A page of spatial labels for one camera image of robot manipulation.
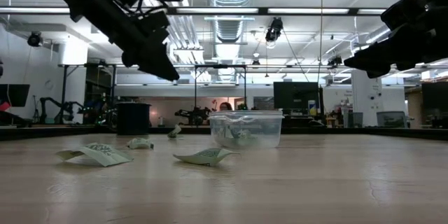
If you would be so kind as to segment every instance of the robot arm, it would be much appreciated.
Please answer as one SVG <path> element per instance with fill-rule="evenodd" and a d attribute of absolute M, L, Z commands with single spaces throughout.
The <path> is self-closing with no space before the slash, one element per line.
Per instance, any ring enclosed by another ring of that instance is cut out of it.
<path fill-rule="evenodd" d="M 179 79 L 175 68 L 167 56 L 169 26 L 163 11 L 143 12 L 143 0 L 64 0 L 70 8 L 74 22 L 87 18 L 109 42 L 123 50 L 122 61 L 126 67 L 134 64 L 140 71 L 165 78 L 169 81 Z M 158 0 L 162 7 L 164 0 Z M 138 2 L 137 11 L 130 10 Z"/>
<path fill-rule="evenodd" d="M 420 62 L 444 59 L 448 50 L 447 15 L 448 0 L 400 0 L 381 15 L 392 31 L 389 38 L 355 53 L 344 64 L 377 78 L 387 74 L 392 64 L 404 71 Z"/>
<path fill-rule="evenodd" d="M 40 99 L 41 101 L 41 117 L 39 119 L 39 123 L 41 124 L 45 124 L 45 119 L 47 118 L 47 113 L 46 113 L 46 102 L 52 102 L 54 105 L 56 105 L 58 108 L 62 108 L 63 111 L 66 111 L 67 113 L 69 113 L 69 117 L 73 118 L 73 103 L 77 103 L 75 101 L 68 101 L 66 102 L 64 105 L 62 105 L 61 103 L 59 103 L 58 101 L 54 100 L 51 97 L 42 97 Z"/>

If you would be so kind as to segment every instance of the plastic bin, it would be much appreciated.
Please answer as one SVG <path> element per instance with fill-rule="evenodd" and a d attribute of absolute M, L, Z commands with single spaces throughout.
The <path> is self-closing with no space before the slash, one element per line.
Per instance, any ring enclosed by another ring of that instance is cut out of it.
<path fill-rule="evenodd" d="M 211 135 L 227 148 L 275 148 L 280 142 L 281 111 L 219 111 L 209 116 Z"/>

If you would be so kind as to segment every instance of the crumpled paper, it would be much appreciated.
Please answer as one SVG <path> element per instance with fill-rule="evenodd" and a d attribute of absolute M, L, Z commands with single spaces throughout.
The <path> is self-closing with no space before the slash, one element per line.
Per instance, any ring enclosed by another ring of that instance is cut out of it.
<path fill-rule="evenodd" d="M 174 129 L 168 133 L 168 138 L 169 139 L 176 139 L 177 138 L 177 134 L 182 130 L 182 128 L 179 125 L 174 126 Z"/>
<path fill-rule="evenodd" d="M 138 148 L 148 148 L 154 150 L 154 143 L 151 143 L 149 139 L 134 138 L 127 142 L 127 147 L 134 150 Z"/>
<path fill-rule="evenodd" d="M 98 163 L 104 167 L 118 165 L 124 162 L 131 162 L 134 159 L 131 155 L 116 150 L 108 144 L 102 143 L 90 143 L 77 150 L 63 150 L 56 153 L 56 156 L 63 161 L 67 161 L 82 155 L 87 155 L 88 157 L 98 161 Z"/>
<path fill-rule="evenodd" d="M 208 148 L 193 155 L 173 155 L 175 158 L 194 165 L 215 167 L 223 158 L 239 154 L 223 148 Z"/>

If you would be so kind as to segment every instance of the fluorescent light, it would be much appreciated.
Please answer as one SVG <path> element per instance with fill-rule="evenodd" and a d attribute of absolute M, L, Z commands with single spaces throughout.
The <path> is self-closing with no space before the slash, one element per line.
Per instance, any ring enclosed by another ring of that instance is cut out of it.
<path fill-rule="evenodd" d="M 346 8 L 269 8 L 270 14 L 347 14 Z"/>
<path fill-rule="evenodd" d="M 195 65 L 192 64 L 180 64 L 180 65 L 174 65 L 174 68 L 188 68 L 188 67 L 195 67 Z"/>
<path fill-rule="evenodd" d="M 0 14 L 70 14 L 69 8 L 1 7 Z"/>
<path fill-rule="evenodd" d="M 360 10 L 358 10 L 358 14 L 361 14 L 361 15 L 380 15 L 384 11 L 386 11 L 386 9 L 360 9 Z"/>
<path fill-rule="evenodd" d="M 132 87 L 135 87 L 135 86 L 142 86 L 142 85 L 144 85 L 144 84 L 116 84 L 117 86 L 132 86 Z"/>
<path fill-rule="evenodd" d="M 191 13 L 238 13 L 238 14 L 247 14 L 247 13 L 258 13 L 258 8 L 177 8 L 177 13 L 185 13 L 185 14 L 191 14 Z"/>
<path fill-rule="evenodd" d="M 255 21 L 253 17 L 204 17 L 205 21 Z"/>

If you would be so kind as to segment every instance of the monitor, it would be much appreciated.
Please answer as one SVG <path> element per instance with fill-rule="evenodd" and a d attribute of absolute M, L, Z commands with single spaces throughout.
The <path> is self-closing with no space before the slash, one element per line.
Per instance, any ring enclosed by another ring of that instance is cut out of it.
<path fill-rule="evenodd" d="M 0 84 L 0 101 L 8 102 L 13 107 L 24 107 L 27 104 L 28 92 L 29 85 Z"/>
<path fill-rule="evenodd" d="M 308 101 L 319 107 L 319 85 L 313 82 L 275 82 L 274 108 L 308 109 Z"/>
<path fill-rule="evenodd" d="M 448 111 L 448 82 L 423 83 L 421 85 L 423 93 L 423 107 L 425 109 L 440 109 Z"/>

